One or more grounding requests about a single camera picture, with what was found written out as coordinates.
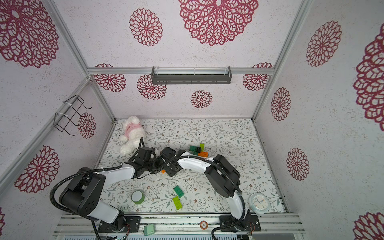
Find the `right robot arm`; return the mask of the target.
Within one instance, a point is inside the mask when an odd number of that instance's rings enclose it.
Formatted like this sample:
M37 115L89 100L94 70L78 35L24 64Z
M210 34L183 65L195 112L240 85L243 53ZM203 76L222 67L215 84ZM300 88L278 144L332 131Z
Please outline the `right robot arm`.
M203 173L213 189L227 200L231 217L224 221L222 226L211 231L214 240L217 239L215 236L217 231L231 230L232 228L244 231L251 224L252 214L250 209L246 207L246 201L240 189L241 175L224 156L216 155L214 158L204 158L184 150L176 152L167 147L155 158L153 168L161 171L168 167L172 170L187 169Z

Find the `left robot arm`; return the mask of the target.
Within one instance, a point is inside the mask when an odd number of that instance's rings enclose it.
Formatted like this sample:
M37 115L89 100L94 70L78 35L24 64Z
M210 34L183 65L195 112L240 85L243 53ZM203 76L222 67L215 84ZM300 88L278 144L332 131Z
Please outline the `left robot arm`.
M125 227L124 213L100 200L105 186L138 179L144 172L152 172L155 148L146 147L144 139L139 148L124 163L116 167L93 169L84 167L74 175L59 181L50 192L50 201L57 209L91 221L96 239L101 237L96 222L109 224L119 231Z

